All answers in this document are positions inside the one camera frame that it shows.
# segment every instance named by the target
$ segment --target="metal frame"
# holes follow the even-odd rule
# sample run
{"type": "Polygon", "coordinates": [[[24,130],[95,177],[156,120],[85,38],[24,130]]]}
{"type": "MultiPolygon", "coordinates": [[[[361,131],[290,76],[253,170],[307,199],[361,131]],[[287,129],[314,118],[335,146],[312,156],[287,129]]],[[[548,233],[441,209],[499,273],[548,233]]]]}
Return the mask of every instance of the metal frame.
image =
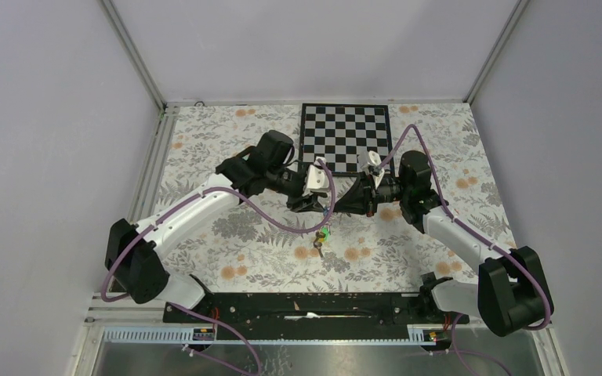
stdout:
{"type": "Polygon", "coordinates": [[[149,72],[146,64],[144,64],[142,56],[140,55],[139,51],[137,51],[135,42],[133,42],[132,38],[130,38],[128,29],[125,28],[123,20],[116,10],[116,6],[114,6],[112,0],[99,0],[99,3],[105,12],[105,15],[107,16],[110,25],[112,25],[114,28],[114,33],[117,35],[118,40],[123,45],[125,53],[128,55],[132,65],[135,67],[135,71],[137,71],[137,74],[142,79],[142,83],[144,83],[144,87],[149,92],[149,96],[154,101],[156,107],[158,107],[158,110],[163,111],[165,109],[165,99],[158,90],[155,80],[151,77],[151,73],[149,72]]]}
{"type": "Polygon", "coordinates": [[[485,79],[492,71],[492,68],[495,65],[495,61],[497,61],[497,58],[504,49],[504,46],[509,41],[511,33],[513,33],[513,29],[516,27],[516,25],[518,25],[518,21],[523,16],[523,13],[527,9],[530,1],[531,0],[518,0],[516,6],[513,7],[513,11],[509,15],[509,19],[506,20],[502,32],[499,33],[495,45],[492,47],[492,50],[488,54],[488,58],[486,59],[484,66],[479,71],[477,79],[474,80],[474,83],[472,84],[470,90],[467,92],[467,95],[463,99],[463,102],[468,103],[470,106],[472,105],[472,103],[474,103],[474,99],[477,97],[479,91],[481,90],[481,86],[484,84],[485,79]]]}
{"type": "MultiPolygon", "coordinates": [[[[119,331],[118,328],[124,328],[126,332],[132,333],[158,333],[166,332],[164,328],[168,328],[168,332],[176,333],[178,331],[189,330],[194,327],[209,328],[209,324],[165,324],[162,322],[164,312],[164,302],[152,301],[146,304],[137,305],[132,299],[125,298],[115,303],[104,303],[100,300],[100,295],[93,296],[89,313],[85,320],[85,326],[82,328],[82,333],[78,346],[75,346],[74,362],[67,373],[68,376],[91,376],[100,359],[100,346],[110,341],[105,336],[106,332],[119,331]]],[[[441,329],[441,325],[437,324],[419,324],[410,325],[412,332],[441,329]]],[[[481,320],[471,318],[470,324],[464,325],[465,328],[484,328],[485,325],[481,320]]],[[[560,351],[555,330],[552,325],[542,331],[530,332],[539,354],[539,361],[545,375],[560,375],[568,376],[568,369],[564,362],[564,357],[560,351]]],[[[132,343],[176,343],[172,340],[161,340],[160,337],[151,336],[150,339],[139,336],[132,343]]],[[[253,344],[265,345],[266,343],[253,342],[253,344]]],[[[288,342],[289,345],[306,345],[305,342],[295,343],[288,342]]],[[[323,343],[322,345],[410,345],[408,342],[342,342],[323,343]]]]}
{"type": "MultiPolygon", "coordinates": [[[[474,102],[478,92],[481,90],[481,86],[484,83],[484,80],[490,74],[495,61],[498,59],[502,49],[505,44],[509,41],[511,34],[513,33],[513,29],[518,24],[518,21],[522,17],[525,9],[528,7],[531,0],[518,0],[516,5],[513,7],[513,11],[509,15],[509,18],[506,20],[504,24],[504,28],[500,32],[497,40],[495,41],[495,45],[492,50],[488,54],[484,65],[481,67],[472,87],[467,92],[467,95],[463,99],[364,99],[358,100],[361,104],[389,104],[389,103],[468,103],[471,105],[474,102]]],[[[147,68],[147,65],[144,63],[142,56],[140,55],[135,42],[130,37],[128,33],[128,29],[125,27],[123,23],[123,19],[118,13],[116,6],[112,2],[112,0],[99,0],[107,19],[110,24],[114,28],[114,33],[117,35],[119,41],[124,47],[128,58],[132,61],[132,65],[135,67],[137,74],[142,79],[142,83],[144,83],[145,88],[147,89],[151,99],[154,101],[155,105],[158,107],[160,111],[165,110],[165,108],[169,105],[173,105],[176,107],[179,106],[189,106],[193,105],[195,102],[176,102],[176,103],[167,103],[165,98],[158,90],[156,86],[155,80],[151,76],[150,71],[147,68]]],[[[315,103],[335,103],[335,100],[326,100],[326,101],[317,101],[315,99],[312,100],[315,103]]],[[[246,103],[234,102],[234,101],[214,101],[211,102],[212,106],[225,106],[225,105],[239,105],[239,104],[249,104],[249,105],[257,105],[257,104],[298,104],[302,103],[302,100],[274,100],[274,101],[246,101],[246,103]]]]}
{"type": "Polygon", "coordinates": [[[135,197],[132,199],[130,211],[126,219],[130,222],[137,221],[153,215],[155,201],[158,195],[158,185],[162,179],[165,159],[169,152],[169,144],[174,133],[176,117],[179,107],[168,105],[156,127],[153,138],[150,141],[146,161],[140,179],[137,184],[135,197]]]}

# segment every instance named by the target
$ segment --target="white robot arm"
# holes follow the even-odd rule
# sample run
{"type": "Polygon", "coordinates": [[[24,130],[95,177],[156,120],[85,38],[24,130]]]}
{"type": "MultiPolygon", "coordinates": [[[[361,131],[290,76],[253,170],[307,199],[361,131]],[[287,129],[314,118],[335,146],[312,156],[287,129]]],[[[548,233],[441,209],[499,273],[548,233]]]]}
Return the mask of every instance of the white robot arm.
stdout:
{"type": "MultiPolygon", "coordinates": [[[[283,160],[291,147],[290,138],[269,131],[257,146],[225,160],[216,168],[216,174],[165,210],[134,225],[124,219],[116,222],[110,232],[106,267],[110,269],[125,246],[141,235],[138,230],[146,230],[131,254],[114,271],[116,279],[135,302],[158,299],[192,309],[204,298],[205,288],[194,277],[177,273],[161,261],[199,226],[241,203],[228,190],[251,197],[270,189],[288,196],[288,208],[294,212],[324,211],[317,196],[328,192],[328,177],[314,164],[301,164],[296,172],[287,168],[283,160]]],[[[430,186],[425,154],[417,151],[403,154],[398,177],[379,170],[376,167],[379,156],[371,154],[374,153],[359,157],[363,172],[335,204],[335,212],[372,216],[378,204],[400,201],[409,224],[452,249],[479,275],[478,284],[450,278],[425,284],[422,293],[429,295],[431,309],[481,317],[493,332],[502,336],[543,318],[540,297],[529,281],[516,274],[493,247],[486,247],[443,210],[430,186]]],[[[511,255],[542,285],[550,300],[536,253],[521,248],[512,250],[511,255]]]]}

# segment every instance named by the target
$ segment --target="floral tablecloth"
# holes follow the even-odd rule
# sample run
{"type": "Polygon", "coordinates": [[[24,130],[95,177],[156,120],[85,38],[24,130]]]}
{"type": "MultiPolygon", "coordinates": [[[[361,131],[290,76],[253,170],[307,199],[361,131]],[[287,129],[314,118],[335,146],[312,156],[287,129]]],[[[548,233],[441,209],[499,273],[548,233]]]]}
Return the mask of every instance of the floral tablecloth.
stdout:
{"type": "MultiPolygon", "coordinates": [[[[254,145],[270,130],[299,143],[300,105],[181,107],[158,191],[156,211],[203,183],[225,158],[254,145]]],[[[389,105],[391,135],[419,126],[435,161],[450,208],[498,241],[515,246],[470,107],[461,103],[389,105]]],[[[414,132],[401,152],[421,150],[414,132]]],[[[396,166],[400,165],[399,155],[396,166]]],[[[339,196],[352,179],[336,178],[339,196]]],[[[286,197],[254,197],[266,213],[292,226],[310,227],[319,213],[296,214],[286,197]]],[[[416,291],[420,276],[476,280],[454,252],[419,233],[396,204],[380,205],[372,218],[334,215],[320,258],[313,234],[286,233],[243,204],[223,213],[164,260],[199,277],[212,291],[416,291]]]]}

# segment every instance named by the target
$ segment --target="floral pattern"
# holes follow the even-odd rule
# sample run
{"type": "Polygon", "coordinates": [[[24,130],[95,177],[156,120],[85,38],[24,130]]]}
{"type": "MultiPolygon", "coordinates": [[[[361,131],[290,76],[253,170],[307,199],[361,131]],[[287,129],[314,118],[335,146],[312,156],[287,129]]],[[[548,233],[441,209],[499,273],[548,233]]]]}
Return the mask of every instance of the floral pattern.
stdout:
{"type": "MultiPolygon", "coordinates": [[[[182,107],[165,162],[156,211],[191,192],[231,157],[275,129],[299,143],[300,105],[182,107]]],[[[437,166],[450,208],[503,244],[514,246],[490,166],[468,105],[389,105],[394,142],[410,123],[419,126],[437,166]]],[[[410,133],[401,151],[421,150],[410,133]]],[[[395,158],[400,165],[400,154],[395,158]]],[[[335,178],[338,195],[353,178],[335,178]]],[[[310,227],[318,213],[296,214],[286,197],[254,197],[266,213],[288,226],[310,227]]],[[[164,263],[192,273],[213,291],[416,291],[421,274],[462,281],[476,274],[443,244],[419,233],[397,204],[380,205],[374,217],[338,214],[320,257],[313,234],[288,233],[247,205],[223,213],[182,242],[164,263]]]]}

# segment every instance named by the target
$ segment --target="checkered pattern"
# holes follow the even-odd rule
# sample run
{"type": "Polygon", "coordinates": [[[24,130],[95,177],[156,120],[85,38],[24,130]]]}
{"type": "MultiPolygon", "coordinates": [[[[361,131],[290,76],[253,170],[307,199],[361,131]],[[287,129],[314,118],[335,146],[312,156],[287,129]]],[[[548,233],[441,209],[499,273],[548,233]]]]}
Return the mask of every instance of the checkered pattern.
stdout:
{"type": "MultiPolygon", "coordinates": [[[[304,104],[302,114],[302,161],[325,157],[334,175],[356,175],[362,150],[373,150],[382,159],[391,151],[386,106],[304,104]]],[[[393,160],[390,168],[395,171],[393,160]]]]}

